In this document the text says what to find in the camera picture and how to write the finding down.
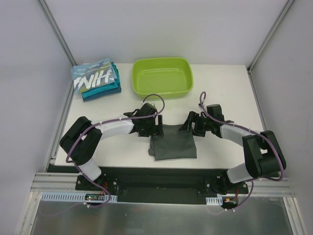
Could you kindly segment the dark grey t-shirt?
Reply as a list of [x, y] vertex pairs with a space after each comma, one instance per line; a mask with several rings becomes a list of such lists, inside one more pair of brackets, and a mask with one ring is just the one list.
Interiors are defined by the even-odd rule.
[[163, 125], [163, 136], [152, 136], [148, 154], [155, 161], [196, 159], [197, 149], [191, 131], [179, 131], [181, 125]]

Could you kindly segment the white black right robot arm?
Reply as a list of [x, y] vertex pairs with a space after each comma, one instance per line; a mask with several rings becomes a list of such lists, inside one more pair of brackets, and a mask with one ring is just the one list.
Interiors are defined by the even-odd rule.
[[221, 190], [233, 192], [239, 182], [268, 178], [286, 169], [286, 161], [272, 131], [255, 132], [225, 120], [219, 104], [208, 105], [206, 111], [190, 111], [180, 132], [205, 137], [206, 132], [234, 142], [243, 148], [244, 163], [228, 169], [220, 180]]

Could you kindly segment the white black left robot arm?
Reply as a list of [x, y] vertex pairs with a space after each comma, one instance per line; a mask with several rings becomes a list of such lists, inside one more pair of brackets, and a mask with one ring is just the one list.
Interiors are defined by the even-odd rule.
[[163, 136], [162, 115], [155, 106], [144, 103], [133, 112], [126, 112], [111, 120], [92, 122], [79, 117], [60, 140], [60, 147], [67, 153], [66, 162], [73, 162], [87, 177], [92, 190], [103, 186], [101, 169], [93, 156], [100, 141], [122, 134], [138, 133], [140, 137]]

